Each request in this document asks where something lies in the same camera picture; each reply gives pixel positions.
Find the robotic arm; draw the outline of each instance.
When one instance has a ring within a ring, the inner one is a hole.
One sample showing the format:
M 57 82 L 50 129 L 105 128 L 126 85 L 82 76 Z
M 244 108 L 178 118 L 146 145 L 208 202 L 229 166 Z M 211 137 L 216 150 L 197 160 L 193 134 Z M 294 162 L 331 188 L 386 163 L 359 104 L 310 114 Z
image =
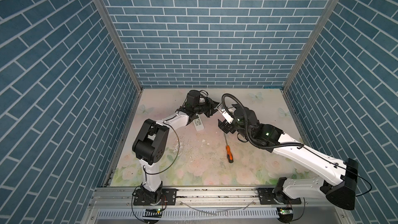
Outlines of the robotic arm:
M 226 97 L 237 104 L 228 108 Z M 261 124 L 254 111 L 244 107 L 233 95 L 224 94 L 221 101 L 221 104 L 214 102 L 201 92 L 191 90 L 186 102 L 175 114 L 162 120 L 148 119 L 144 122 L 132 150 L 140 159 L 144 174 L 142 189 L 149 201 L 159 202 L 162 193 L 157 162 L 164 153 L 169 127 L 176 130 L 192 122 L 197 114 L 204 113 L 210 117 L 220 111 L 225 120 L 218 120 L 218 126 L 223 132 L 237 131 L 245 139 L 242 142 L 250 142 L 257 148 L 287 157 L 319 175 L 315 179 L 279 178 L 273 190 L 276 201 L 286 204 L 299 197 L 326 198 L 343 209 L 354 209 L 358 176 L 356 161 L 327 156 L 298 142 L 277 127 Z

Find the floral pattern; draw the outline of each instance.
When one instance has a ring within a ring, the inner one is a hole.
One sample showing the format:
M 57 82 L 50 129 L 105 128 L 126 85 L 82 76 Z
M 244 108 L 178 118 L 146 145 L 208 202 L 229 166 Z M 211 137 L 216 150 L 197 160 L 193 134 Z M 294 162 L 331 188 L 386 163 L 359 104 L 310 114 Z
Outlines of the floral pattern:
M 245 106 L 256 112 L 261 123 L 269 123 L 283 129 L 300 140 L 298 130 L 291 119 L 285 101 L 278 89 L 206 89 L 209 96 L 220 102 L 221 95 L 228 92 Z M 137 186 L 142 183 L 142 169 L 131 147 L 142 122 L 148 118 L 162 119 L 171 115 L 183 102 L 188 89 L 146 89 L 120 156 L 111 186 Z M 190 124 L 176 130 L 180 138 L 180 152 L 175 164 L 160 175 L 163 185 L 263 185 L 276 184 L 279 177 L 293 179 L 312 178 L 316 175 L 305 167 L 285 157 L 257 149 L 249 143 L 237 140 L 236 133 L 226 134 L 234 162 L 226 157 L 223 132 L 218 128 L 219 112 L 212 117 L 201 116 L 205 129 L 197 132 Z M 159 161 L 160 170 L 172 163 L 177 155 L 178 141 L 174 132 L 169 132 L 165 153 Z

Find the metal corner post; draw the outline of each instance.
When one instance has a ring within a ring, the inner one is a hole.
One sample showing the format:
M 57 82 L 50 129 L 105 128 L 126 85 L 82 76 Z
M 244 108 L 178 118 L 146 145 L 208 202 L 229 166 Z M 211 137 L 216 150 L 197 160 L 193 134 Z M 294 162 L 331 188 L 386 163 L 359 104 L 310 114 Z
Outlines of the metal corner post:
M 126 53 L 126 50 L 124 49 L 124 47 L 122 45 L 122 42 L 119 38 L 119 35 L 117 34 L 115 26 L 112 23 L 111 17 L 109 16 L 109 13 L 105 7 L 105 4 L 103 3 L 102 0 L 93 0 L 93 2 L 95 4 L 95 6 L 97 7 L 98 13 L 101 16 L 101 19 L 104 22 L 105 27 L 107 28 L 109 35 L 112 38 L 112 41 L 113 41 L 117 51 L 119 52 L 124 65 L 126 66 L 127 71 L 130 74 L 132 82 L 137 87 L 138 92 L 139 93 L 142 92 L 142 86 L 140 84 L 140 81 L 138 80 L 138 78 L 131 66 L 130 60 Z
M 339 0 L 328 0 L 325 9 L 323 10 L 321 16 L 319 17 L 318 22 L 315 25 L 314 30 L 311 32 L 310 36 L 308 37 L 308 40 L 306 44 L 304 44 L 304 47 L 301 50 L 301 53 L 298 56 L 296 63 L 294 64 L 289 76 L 287 77 L 285 83 L 283 84 L 284 92 L 286 92 L 287 89 L 290 87 L 290 84 L 293 82 L 294 77 L 296 76 L 301 65 L 304 63 L 305 59 L 307 58 L 308 53 L 314 46 L 316 39 L 321 33 L 323 27 L 325 26 L 326 22 L 328 21 L 329 17 L 331 16 L 338 2 Z

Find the blue brick wall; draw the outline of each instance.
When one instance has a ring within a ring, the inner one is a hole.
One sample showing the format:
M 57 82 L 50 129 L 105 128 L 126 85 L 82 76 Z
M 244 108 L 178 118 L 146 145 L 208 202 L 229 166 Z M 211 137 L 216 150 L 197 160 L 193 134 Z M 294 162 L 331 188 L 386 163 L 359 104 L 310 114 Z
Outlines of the blue brick wall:
M 355 158 L 372 183 L 358 223 L 397 223 L 397 10 L 398 0 L 340 0 L 287 91 L 311 144 Z
M 327 0 L 103 0 L 144 87 L 281 88 Z
M 75 223 L 136 89 L 92 0 L 0 0 L 0 223 Z

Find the black mounting plate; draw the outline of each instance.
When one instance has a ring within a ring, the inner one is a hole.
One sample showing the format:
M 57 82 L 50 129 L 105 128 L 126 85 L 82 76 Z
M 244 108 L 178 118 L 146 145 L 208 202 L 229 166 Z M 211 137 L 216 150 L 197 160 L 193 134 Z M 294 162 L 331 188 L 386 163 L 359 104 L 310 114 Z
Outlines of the black mounting plate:
M 258 188 L 258 198 L 260 199 L 261 205 L 270 205 L 270 204 L 281 204 L 274 199 L 274 195 L 272 193 L 274 188 Z M 301 199 L 296 198 L 291 200 L 290 202 L 283 202 L 282 204 L 292 204 L 292 205 L 300 205 Z
M 177 189 L 162 189 L 162 195 L 166 197 L 167 205 L 176 205 L 176 196 Z M 144 199 L 144 194 L 142 193 L 142 189 L 137 189 L 135 193 L 135 198 L 133 202 L 134 206 L 153 206 L 151 202 L 147 199 Z

